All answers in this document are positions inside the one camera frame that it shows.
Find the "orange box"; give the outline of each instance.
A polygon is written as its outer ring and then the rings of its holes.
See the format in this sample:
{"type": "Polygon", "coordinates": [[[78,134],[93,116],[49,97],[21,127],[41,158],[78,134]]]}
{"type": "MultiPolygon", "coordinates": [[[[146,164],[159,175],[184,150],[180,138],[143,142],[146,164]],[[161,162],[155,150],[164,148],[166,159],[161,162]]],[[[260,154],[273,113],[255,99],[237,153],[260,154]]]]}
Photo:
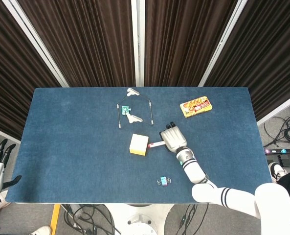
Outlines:
{"type": "Polygon", "coordinates": [[[210,111],[212,109],[212,105],[208,97],[202,96],[180,104],[180,108],[182,109],[184,116],[188,118],[196,114],[210,111]]]}

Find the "yellow tape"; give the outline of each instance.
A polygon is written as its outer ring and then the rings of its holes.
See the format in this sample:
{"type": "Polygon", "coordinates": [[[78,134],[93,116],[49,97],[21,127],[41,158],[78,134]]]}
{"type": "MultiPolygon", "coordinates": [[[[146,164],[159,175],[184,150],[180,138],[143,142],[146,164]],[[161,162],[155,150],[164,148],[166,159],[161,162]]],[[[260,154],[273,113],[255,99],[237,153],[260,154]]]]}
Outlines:
{"type": "Polygon", "coordinates": [[[60,204],[55,204],[55,206],[53,207],[51,223],[50,223],[51,235],[56,234],[56,228],[57,228],[58,217],[59,217],[59,210],[60,210],[60,204]]]}

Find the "blue table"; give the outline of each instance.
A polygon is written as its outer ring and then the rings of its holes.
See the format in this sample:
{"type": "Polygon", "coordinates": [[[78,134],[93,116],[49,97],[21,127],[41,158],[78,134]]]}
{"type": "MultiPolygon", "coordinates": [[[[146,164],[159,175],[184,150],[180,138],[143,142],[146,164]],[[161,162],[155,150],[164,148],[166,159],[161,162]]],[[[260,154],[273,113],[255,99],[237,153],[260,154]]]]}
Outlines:
{"type": "MultiPolygon", "coordinates": [[[[34,92],[14,175],[21,181],[7,201],[25,203],[195,203],[192,183],[164,146],[146,156],[129,153],[132,134],[160,141],[173,121],[202,169],[219,187],[254,193],[270,181],[247,88],[135,88],[152,102],[154,126],[129,124],[116,104],[127,88],[40,88],[34,92]],[[183,102],[207,96],[209,112],[185,118],[183,102]],[[171,178],[158,186],[162,176],[171,178]]],[[[124,100],[132,114],[150,122],[148,102],[124,100]]]]}

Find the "green clip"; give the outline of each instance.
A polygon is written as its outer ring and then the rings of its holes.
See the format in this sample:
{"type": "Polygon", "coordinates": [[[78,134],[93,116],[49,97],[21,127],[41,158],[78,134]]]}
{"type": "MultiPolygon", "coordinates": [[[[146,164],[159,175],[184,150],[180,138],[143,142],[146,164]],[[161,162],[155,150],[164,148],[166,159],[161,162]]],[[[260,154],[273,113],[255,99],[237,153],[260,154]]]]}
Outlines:
{"type": "Polygon", "coordinates": [[[129,114],[131,109],[129,108],[128,105],[122,106],[122,115],[127,115],[129,114]]]}

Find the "teal object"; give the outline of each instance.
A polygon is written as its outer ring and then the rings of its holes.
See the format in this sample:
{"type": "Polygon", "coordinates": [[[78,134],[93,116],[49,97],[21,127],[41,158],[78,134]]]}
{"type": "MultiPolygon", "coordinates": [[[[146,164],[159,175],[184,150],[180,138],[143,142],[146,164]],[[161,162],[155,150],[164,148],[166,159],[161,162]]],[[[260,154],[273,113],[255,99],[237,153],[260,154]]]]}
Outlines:
{"type": "Polygon", "coordinates": [[[129,114],[131,109],[129,108],[128,105],[122,106],[122,115],[127,115],[129,114]]]}
{"type": "Polygon", "coordinates": [[[167,186],[168,185],[168,183],[166,181],[166,177],[161,177],[160,179],[161,179],[162,186],[167,186]]]}

